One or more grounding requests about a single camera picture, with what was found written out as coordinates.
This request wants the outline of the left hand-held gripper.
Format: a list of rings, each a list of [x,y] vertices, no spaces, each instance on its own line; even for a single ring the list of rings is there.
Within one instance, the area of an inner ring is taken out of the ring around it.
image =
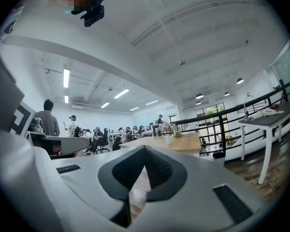
[[[27,48],[0,44],[0,131],[24,136],[35,112],[43,108],[45,94]],[[51,158],[73,157],[87,149],[84,137],[56,137],[27,132],[26,139]]]

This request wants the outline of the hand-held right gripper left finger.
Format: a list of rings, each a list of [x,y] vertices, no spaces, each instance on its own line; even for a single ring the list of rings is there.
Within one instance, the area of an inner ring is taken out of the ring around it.
[[[64,228],[127,228],[129,192],[145,163],[141,147],[107,154],[57,159],[53,202]]]

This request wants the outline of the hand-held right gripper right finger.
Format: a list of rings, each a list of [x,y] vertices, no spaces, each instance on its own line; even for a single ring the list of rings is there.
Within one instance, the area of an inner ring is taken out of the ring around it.
[[[243,179],[214,162],[145,148],[151,191],[137,232],[247,232],[266,206]]]

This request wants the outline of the pink flowers bunch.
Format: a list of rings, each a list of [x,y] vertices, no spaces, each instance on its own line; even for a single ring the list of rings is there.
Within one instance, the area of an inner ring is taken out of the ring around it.
[[[171,136],[175,132],[175,128],[172,123],[167,121],[160,123],[158,127],[158,135],[159,136]]]

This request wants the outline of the black office chair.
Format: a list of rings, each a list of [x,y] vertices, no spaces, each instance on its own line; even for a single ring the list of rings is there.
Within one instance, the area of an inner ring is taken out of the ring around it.
[[[110,152],[110,149],[107,147],[109,145],[109,141],[108,141],[108,129],[104,128],[103,130],[103,143],[102,146],[100,146],[99,151],[101,153],[103,153],[104,151],[108,151]]]

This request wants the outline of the wooden table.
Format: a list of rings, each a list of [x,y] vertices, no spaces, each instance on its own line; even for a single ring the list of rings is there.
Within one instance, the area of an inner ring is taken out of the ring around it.
[[[179,153],[197,154],[202,150],[198,133],[184,134],[181,138],[173,138],[170,145],[165,142],[165,136],[144,137],[121,144],[121,148],[138,147],[141,145],[164,148]]]

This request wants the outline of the black square stool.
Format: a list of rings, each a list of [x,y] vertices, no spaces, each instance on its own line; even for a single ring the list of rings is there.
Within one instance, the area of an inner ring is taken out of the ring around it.
[[[213,162],[217,165],[224,166],[225,162],[225,153],[224,152],[216,152],[213,154]]]

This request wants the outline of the black metal railing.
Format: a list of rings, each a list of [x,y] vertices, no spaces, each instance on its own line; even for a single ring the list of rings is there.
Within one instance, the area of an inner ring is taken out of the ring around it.
[[[225,130],[224,125],[225,124],[230,124],[232,122],[238,122],[240,119],[244,119],[246,117],[246,113],[244,112],[241,117],[229,120],[227,119],[228,114],[231,114],[233,112],[237,112],[239,110],[244,110],[247,107],[252,107],[252,111],[248,111],[249,115],[253,115],[257,112],[260,112],[264,110],[265,108],[268,108],[275,103],[282,104],[283,101],[287,102],[289,99],[290,92],[288,93],[286,91],[286,88],[290,87],[290,82],[287,84],[284,84],[282,80],[280,82],[280,87],[275,89],[274,91],[267,93],[261,97],[258,97],[256,99],[247,101],[241,105],[237,105],[233,108],[220,111],[217,113],[209,114],[209,115],[204,115],[201,117],[197,118],[191,118],[191,119],[184,119],[184,120],[179,120],[172,122],[171,124],[173,125],[173,129],[171,129],[170,132],[162,132],[162,129],[160,129],[161,124],[155,124],[151,125],[152,129],[152,135],[153,136],[162,136],[162,135],[171,135],[174,133],[175,130],[178,130],[182,133],[185,132],[199,132],[200,130],[207,130],[209,128],[216,128],[216,126],[219,126],[220,131],[216,132],[212,135],[205,135],[201,136],[200,138],[210,138],[210,137],[217,137],[221,136],[220,141],[215,141],[213,143],[206,143],[202,144],[201,146],[210,146],[210,145],[217,145],[221,144],[222,149],[217,149],[214,150],[213,153],[223,151],[225,152],[227,150],[226,144],[228,141],[230,141],[230,138],[226,138],[226,134],[232,131],[239,130],[240,127],[236,127],[230,130]]]

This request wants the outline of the black-framed glass door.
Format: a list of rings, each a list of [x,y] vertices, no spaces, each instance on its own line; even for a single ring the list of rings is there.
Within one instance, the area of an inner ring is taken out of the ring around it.
[[[197,118],[200,118],[203,116],[213,115],[224,110],[224,103],[219,103],[217,105],[198,109],[195,111],[195,114]],[[205,141],[206,144],[213,144],[221,141],[220,120],[218,116],[199,120],[196,122],[196,126],[198,128],[201,141]]]

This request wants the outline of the metal desk stand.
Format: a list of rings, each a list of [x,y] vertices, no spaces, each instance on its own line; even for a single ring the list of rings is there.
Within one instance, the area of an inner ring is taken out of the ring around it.
[[[245,118],[244,118],[244,121],[249,121],[251,120],[251,118],[249,117],[249,113],[247,111],[247,108],[246,108],[246,101],[248,100],[248,98],[253,98],[253,95],[251,93],[247,93],[246,94],[246,98],[244,100],[244,103],[243,103],[243,106],[244,106],[244,113],[245,113]]]

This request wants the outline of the white cloth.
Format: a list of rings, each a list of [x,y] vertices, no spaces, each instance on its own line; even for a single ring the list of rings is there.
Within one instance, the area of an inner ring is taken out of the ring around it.
[[[283,113],[284,113],[284,111],[279,111],[279,110],[268,108],[268,109],[263,109],[263,110],[257,111],[251,117],[258,118],[261,116],[274,116],[274,115],[283,114]]]

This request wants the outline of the person's white shirt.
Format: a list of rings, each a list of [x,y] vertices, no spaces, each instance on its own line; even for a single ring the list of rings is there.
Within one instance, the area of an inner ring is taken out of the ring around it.
[[[0,26],[0,42],[2,42],[8,35],[12,34],[14,26],[28,0],[20,0],[9,12],[4,22]]]

